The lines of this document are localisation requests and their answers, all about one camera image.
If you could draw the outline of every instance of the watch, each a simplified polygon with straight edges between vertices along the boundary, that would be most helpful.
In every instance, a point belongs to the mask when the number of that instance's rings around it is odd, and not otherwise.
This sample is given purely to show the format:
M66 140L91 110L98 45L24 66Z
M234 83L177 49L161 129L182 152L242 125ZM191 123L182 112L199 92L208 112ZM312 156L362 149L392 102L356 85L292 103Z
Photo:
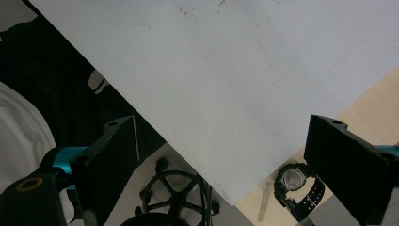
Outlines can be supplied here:
M300 201L287 198L287 192L298 191L309 177L314 178L314 184L309 193ZM311 167L304 163L288 164L279 170L274 183L275 197L283 207L287 207L294 218L303 220L322 200L325 185L313 172Z

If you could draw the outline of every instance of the gray floor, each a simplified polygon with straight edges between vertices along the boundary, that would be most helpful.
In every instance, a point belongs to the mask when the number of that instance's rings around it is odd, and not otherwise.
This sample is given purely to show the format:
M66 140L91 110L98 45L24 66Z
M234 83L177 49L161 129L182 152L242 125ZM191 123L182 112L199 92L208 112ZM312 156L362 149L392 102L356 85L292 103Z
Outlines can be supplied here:
M0 31L6 30L13 25L20 22L28 22L35 18L35 13L27 8L22 1L18 0L0 0ZM95 73L91 79L90 85L96 87L101 81L101 76ZM112 212L109 220L105 225L120 225L124 220L134 215L135 208L141 205L141 199L139 199L139 191L150 181L152 176L155 174L154 168L156 161L164 157L168 160L168 170L184 170L195 173L193 169L170 147L165 145L153 156L148 158L145 163L140 166L132 176L128 185L125 187L124 192L120 196L120 200ZM176 187L185 186L186 181L182 178L170 178L170 183ZM154 202L165 201L168 198L168 194L160 185L153 190L152 200ZM192 192L192 202L198 202L199 189L195 189ZM239 225L247 226L252 225L237 208L228 205L219 195L214 192L214 200L220 202L221 209L220 214L213 217L215 226L222 225ZM200 216L191 212L184 212L183 218L190 223L190 225L197 225ZM72 226L84 225L82 220L76 220Z

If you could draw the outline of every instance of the white table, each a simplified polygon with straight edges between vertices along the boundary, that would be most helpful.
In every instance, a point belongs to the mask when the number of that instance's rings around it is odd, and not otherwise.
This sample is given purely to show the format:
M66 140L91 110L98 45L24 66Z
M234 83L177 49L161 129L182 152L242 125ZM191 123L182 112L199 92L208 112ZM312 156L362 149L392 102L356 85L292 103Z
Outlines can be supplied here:
M31 2L231 204L399 59L395 0Z

